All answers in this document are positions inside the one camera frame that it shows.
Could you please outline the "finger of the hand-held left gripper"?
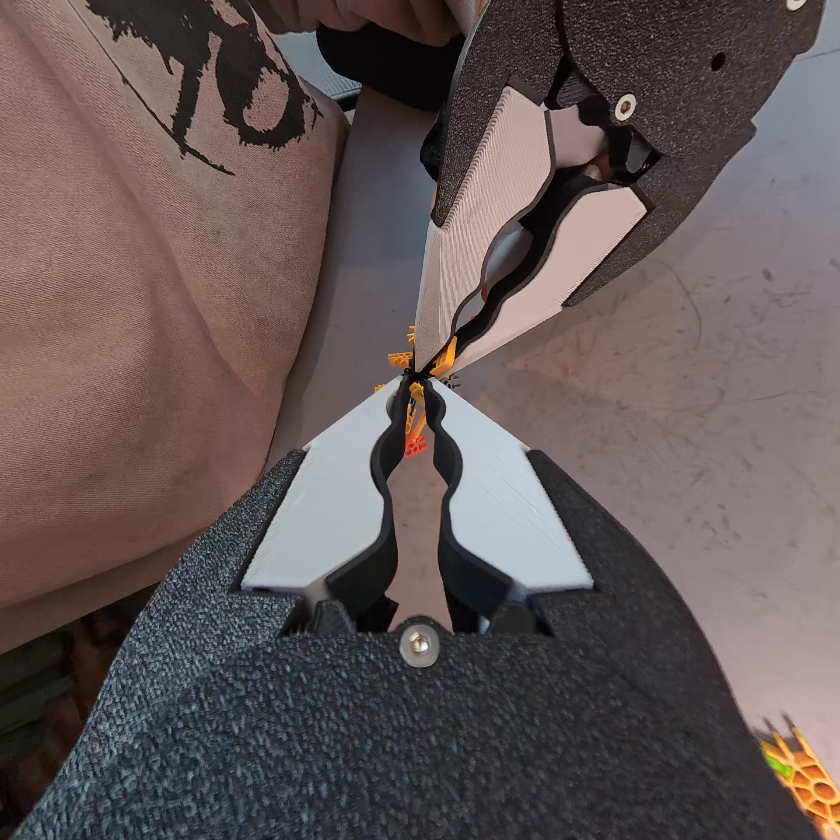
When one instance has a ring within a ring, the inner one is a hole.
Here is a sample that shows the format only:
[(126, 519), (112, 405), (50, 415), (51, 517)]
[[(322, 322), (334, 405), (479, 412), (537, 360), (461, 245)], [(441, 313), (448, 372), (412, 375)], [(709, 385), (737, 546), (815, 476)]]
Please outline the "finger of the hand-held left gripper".
[(447, 348), (459, 308), (480, 288), (495, 238), (536, 202), (553, 172), (545, 111), (504, 87), (444, 222), (428, 226), (414, 330), (416, 371)]
[(633, 186), (588, 182), (560, 217), (543, 221), (521, 260), (507, 255), (485, 303), (455, 333), (455, 341), (429, 368), (453, 374), (557, 314), (571, 294), (620, 245), (651, 205)]

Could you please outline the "large blue green toy assembly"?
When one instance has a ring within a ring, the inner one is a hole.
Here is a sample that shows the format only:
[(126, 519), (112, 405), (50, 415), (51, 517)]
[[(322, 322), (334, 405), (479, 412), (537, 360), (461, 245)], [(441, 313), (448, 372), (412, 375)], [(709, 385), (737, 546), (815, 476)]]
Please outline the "large blue green toy assembly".
[(790, 745), (777, 732), (760, 740), (766, 763), (794, 803), (825, 839), (839, 838), (839, 787), (799, 730), (791, 727)]

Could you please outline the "grey desk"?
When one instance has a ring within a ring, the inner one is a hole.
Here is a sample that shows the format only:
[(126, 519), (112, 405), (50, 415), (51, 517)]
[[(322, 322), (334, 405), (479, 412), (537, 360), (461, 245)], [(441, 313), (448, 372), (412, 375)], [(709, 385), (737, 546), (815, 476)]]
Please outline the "grey desk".
[[(651, 256), (459, 374), (674, 582), (755, 729), (790, 719), (838, 784), (838, 2), (754, 139)], [(433, 115), (363, 90), (318, 295), (268, 465), (392, 378), (415, 323)], [(396, 621), (448, 618), (445, 484), (426, 452), (389, 481)]]

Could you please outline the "dark cloth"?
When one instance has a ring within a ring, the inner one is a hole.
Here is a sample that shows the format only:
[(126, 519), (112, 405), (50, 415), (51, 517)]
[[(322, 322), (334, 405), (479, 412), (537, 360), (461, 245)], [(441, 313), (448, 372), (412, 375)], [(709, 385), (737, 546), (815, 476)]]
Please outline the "dark cloth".
[(67, 760), (156, 587), (1, 656), (1, 838), (12, 836)]

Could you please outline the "yellow black toy wheel assembly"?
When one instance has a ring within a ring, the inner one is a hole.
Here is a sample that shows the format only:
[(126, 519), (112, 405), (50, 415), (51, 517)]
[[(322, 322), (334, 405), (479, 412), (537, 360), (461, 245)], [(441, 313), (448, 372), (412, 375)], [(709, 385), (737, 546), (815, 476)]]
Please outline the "yellow black toy wheel assembly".
[[(431, 376), (436, 378), (442, 385), (452, 391), (461, 387), (459, 377), (453, 372), (456, 360), (458, 339), (454, 336), (448, 343), (446, 349), (436, 358), (431, 368)], [(400, 351), (387, 355), (388, 364), (404, 371), (414, 361), (414, 353)], [(411, 458), (428, 449), (427, 440), (424, 436), (424, 428), (427, 424), (424, 387), (421, 384), (411, 384), (409, 399), (406, 409), (405, 423), (405, 458)]]

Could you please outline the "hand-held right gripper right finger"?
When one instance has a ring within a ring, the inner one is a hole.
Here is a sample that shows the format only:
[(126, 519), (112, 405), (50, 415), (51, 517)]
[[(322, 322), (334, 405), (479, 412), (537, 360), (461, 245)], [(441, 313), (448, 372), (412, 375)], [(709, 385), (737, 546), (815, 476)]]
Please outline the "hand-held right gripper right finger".
[(437, 549), (446, 593), (490, 623), (504, 605), (592, 590), (534, 451), (441, 382), (426, 380), (423, 390), (434, 466), (447, 485)]

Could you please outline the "person's torso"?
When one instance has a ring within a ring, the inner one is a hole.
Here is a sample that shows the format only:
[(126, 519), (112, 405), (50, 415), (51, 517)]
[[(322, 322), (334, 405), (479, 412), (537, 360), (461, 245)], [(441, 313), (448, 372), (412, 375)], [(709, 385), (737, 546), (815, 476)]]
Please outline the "person's torso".
[(2, 2), (2, 651), (258, 478), (349, 128), (248, 2)]

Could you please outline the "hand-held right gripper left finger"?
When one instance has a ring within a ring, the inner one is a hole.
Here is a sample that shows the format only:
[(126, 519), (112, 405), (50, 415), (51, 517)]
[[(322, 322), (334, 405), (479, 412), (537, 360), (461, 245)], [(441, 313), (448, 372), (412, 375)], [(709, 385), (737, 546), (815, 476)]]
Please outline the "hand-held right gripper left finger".
[(403, 382), (393, 380), (305, 448), (242, 580), (244, 592), (341, 602), (351, 618), (384, 595), (397, 567), (387, 480), (403, 458)]

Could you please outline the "person's left forearm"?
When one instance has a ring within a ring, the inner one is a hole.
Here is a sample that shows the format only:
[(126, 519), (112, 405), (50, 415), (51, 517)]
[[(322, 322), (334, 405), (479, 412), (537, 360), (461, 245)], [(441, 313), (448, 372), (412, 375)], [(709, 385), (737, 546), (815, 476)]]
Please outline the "person's left forearm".
[(314, 33), (337, 74), (438, 112), (485, 1), (254, 1), (274, 35)]

